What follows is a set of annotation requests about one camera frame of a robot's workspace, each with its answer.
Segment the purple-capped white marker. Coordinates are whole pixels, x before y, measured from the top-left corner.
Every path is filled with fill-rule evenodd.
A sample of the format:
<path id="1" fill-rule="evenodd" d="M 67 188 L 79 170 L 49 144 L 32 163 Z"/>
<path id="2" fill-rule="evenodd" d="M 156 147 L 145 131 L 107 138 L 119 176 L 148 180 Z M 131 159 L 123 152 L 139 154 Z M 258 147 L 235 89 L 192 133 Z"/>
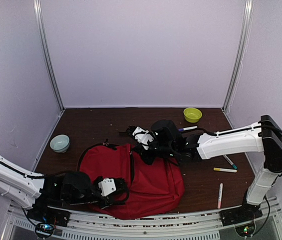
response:
<path id="1" fill-rule="evenodd" d="M 179 128 L 178 131 L 179 132 L 185 132 L 185 131 L 192 131 L 197 129 L 197 126 L 189 126 L 189 127 L 184 127 L 184 128 Z"/>

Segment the red backpack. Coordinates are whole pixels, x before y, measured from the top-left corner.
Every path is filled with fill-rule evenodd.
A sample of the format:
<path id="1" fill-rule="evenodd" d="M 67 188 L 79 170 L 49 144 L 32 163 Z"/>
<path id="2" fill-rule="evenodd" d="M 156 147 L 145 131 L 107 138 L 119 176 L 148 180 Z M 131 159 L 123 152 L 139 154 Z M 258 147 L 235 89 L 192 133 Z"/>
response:
<path id="1" fill-rule="evenodd" d="M 97 143 L 88 147 L 78 160 L 77 169 L 89 175 L 92 181 L 99 176 L 123 178 L 129 194 L 119 194 L 115 200 L 122 205 L 104 209 L 90 204 L 93 211 L 121 220 L 139 219 L 164 214 L 175 209 L 185 191 L 183 177 L 178 166 L 156 158 L 152 165 L 145 164 L 130 143 L 124 145 Z"/>

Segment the yellow-capped white marker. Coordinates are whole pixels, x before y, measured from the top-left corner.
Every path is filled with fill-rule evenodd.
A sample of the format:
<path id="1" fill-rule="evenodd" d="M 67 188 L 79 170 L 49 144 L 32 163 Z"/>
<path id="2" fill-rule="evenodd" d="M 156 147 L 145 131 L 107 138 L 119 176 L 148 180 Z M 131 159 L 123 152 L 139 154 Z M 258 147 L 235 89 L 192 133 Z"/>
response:
<path id="1" fill-rule="evenodd" d="M 225 172 L 225 173 L 237 173 L 238 172 L 238 170 L 236 170 L 236 169 L 218 168 L 218 167 L 214 167 L 213 171 Z"/>

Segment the pink-capped white marker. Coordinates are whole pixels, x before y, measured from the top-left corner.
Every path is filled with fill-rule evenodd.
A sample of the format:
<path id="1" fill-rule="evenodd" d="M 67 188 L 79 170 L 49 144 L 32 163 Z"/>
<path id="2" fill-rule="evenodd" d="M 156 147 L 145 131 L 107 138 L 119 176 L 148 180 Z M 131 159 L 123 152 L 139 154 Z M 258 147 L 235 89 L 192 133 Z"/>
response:
<path id="1" fill-rule="evenodd" d="M 220 183 L 220 185 L 219 185 L 219 194 L 218 194 L 218 204 L 217 204 L 217 208 L 218 209 L 221 208 L 222 196 L 223 196 L 223 183 Z"/>

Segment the teal-capped white marker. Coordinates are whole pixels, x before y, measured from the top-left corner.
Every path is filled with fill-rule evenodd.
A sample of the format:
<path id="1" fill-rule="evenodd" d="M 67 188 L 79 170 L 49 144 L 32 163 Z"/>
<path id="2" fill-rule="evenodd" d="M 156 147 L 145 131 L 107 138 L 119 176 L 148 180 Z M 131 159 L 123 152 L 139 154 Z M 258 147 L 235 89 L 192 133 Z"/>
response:
<path id="1" fill-rule="evenodd" d="M 232 160 L 227 156 L 223 155 L 223 157 L 226 159 L 226 161 L 233 167 L 233 169 L 237 170 L 237 166 L 232 162 Z"/>

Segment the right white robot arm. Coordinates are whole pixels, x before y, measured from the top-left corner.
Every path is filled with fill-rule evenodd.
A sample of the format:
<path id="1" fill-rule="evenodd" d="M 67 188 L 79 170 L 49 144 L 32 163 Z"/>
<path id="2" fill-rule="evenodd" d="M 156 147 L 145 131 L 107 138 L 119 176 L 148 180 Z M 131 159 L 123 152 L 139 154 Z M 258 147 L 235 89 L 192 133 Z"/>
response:
<path id="1" fill-rule="evenodd" d="M 246 127 L 210 132 L 196 127 L 200 134 L 184 137 L 171 120 L 158 120 L 150 130 L 130 126 L 128 134 L 137 141 L 134 150 L 144 163 L 151 165 L 155 158 L 208 160 L 213 157 L 263 152 L 265 161 L 246 191 L 242 206 L 233 210 L 240 220 L 247 221 L 259 209 L 263 198 L 282 173 L 282 130 L 269 116 Z"/>

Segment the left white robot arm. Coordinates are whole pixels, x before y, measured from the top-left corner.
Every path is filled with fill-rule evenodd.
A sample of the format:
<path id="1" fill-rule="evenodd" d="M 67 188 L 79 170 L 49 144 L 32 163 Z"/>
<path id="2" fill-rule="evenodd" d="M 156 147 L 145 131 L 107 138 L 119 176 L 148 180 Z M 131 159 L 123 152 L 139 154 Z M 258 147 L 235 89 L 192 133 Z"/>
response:
<path id="1" fill-rule="evenodd" d="M 116 191 L 114 179 L 104 178 L 93 183 L 78 171 L 43 175 L 28 171 L 0 155 L 0 193 L 33 213 L 42 222 L 53 217 L 52 207 L 102 202 L 109 205 L 108 196 Z"/>

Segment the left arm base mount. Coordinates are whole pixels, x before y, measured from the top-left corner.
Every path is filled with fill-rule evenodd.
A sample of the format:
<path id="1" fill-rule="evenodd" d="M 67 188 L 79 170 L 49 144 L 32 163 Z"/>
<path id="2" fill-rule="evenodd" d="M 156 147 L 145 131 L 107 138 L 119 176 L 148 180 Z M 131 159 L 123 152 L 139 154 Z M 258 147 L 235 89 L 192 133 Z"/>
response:
<path id="1" fill-rule="evenodd" d="M 69 222 L 70 212 L 55 208 L 25 210 L 21 208 L 26 219 L 34 226 L 34 233 L 40 239 L 51 237 L 56 227 L 66 227 Z"/>

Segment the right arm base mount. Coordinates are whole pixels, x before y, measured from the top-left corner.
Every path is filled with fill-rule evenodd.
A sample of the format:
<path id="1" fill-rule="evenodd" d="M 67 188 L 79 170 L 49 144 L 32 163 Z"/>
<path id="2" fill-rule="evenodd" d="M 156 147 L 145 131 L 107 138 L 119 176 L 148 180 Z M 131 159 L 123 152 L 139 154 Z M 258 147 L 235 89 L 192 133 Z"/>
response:
<path id="1" fill-rule="evenodd" d="M 246 199 L 239 207 L 219 212 L 222 225 L 238 225 L 235 227 L 236 234 L 245 240 L 254 237 L 263 229 L 271 213 L 271 206 L 266 196 L 264 196 L 264 200 L 268 205 L 268 214 L 260 227 L 256 227 L 255 219 L 263 216 L 261 205 L 248 204 Z"/>

